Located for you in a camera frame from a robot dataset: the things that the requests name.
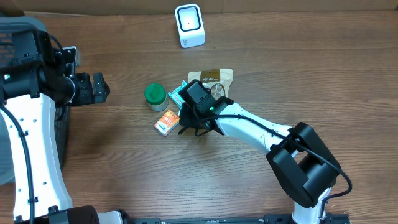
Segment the beige brown snack pouch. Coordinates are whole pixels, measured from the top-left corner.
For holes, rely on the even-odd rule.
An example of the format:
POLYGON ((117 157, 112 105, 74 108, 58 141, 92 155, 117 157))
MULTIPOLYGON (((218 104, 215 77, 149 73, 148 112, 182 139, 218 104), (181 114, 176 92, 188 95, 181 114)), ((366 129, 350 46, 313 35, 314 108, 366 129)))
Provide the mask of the beige brown snack pouch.
POLYGON ((233 78, 232 69, 212 69, 188 73, 189 82, 192 80, 201 81, 205 88, 211 90, 211 94, 216 100, 221 96, 228 96, 233 78))

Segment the orange small packet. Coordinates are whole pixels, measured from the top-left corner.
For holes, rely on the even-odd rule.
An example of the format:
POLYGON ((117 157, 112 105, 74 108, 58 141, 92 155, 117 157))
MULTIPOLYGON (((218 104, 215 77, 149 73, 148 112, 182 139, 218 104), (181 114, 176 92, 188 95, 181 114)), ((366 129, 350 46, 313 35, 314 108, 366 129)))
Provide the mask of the orange small packet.
POLYGON ((154 127, 158 132, 167 136, 178 124, 180 117, 171 110, 167 110, 165 114, 155 123, 154 127))

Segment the green-lidded jar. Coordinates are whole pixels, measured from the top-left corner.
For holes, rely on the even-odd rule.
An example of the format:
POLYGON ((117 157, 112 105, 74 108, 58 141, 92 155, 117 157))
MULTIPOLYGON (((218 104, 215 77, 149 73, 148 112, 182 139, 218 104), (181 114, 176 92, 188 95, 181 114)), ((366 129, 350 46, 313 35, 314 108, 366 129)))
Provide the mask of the green-lidded jar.
POLYGON ((158 83, 151 83, 144 90, 147 104, 154 111, 163 111, 168 105, 165 88, 158 83))

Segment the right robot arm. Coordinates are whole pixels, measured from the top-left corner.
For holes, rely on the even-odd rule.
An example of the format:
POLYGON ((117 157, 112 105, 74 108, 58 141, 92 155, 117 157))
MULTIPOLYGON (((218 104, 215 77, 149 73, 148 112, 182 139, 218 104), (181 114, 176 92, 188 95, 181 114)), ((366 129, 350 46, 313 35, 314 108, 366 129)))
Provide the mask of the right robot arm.
POLYGON ((195 129, 197 137, 215 131, 237 138, 266 156, 280 186, 294 201, 292 223, 328 220, 325 205, 341 166, 311 126, 267 121, 230 98, 216 99, 199 80, 192 80, 179 95, 184 129, 195 129))

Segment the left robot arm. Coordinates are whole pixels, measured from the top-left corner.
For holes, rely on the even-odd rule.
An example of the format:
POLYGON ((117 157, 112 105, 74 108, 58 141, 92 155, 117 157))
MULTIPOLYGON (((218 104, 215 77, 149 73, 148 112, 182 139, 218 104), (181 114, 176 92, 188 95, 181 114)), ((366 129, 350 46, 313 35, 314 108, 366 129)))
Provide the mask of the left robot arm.
POLYGON ((105 102, 103 75, 77 73, 77 49, 42 30, 14 32, 11 45, 14 59, 1 69, 1 114, 14 166, 14 222, 127 223, 121 210, 73 206, 57 150, 57 108, 105 102))

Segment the teal long snack packet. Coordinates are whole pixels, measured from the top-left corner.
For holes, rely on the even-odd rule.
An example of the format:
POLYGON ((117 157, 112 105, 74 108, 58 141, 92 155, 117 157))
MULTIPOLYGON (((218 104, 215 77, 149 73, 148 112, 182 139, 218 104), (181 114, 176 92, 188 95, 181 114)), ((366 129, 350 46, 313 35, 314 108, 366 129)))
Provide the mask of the teal long snack packet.
POLYGON ((181 85, 176 87, 172 92, 168 92, 168 96, 172 99, 172 101, 181 109, 184 104, 184 99, 180 96, 179 91, 184 89, 187 86, 187 82, 183 80, 181 85))

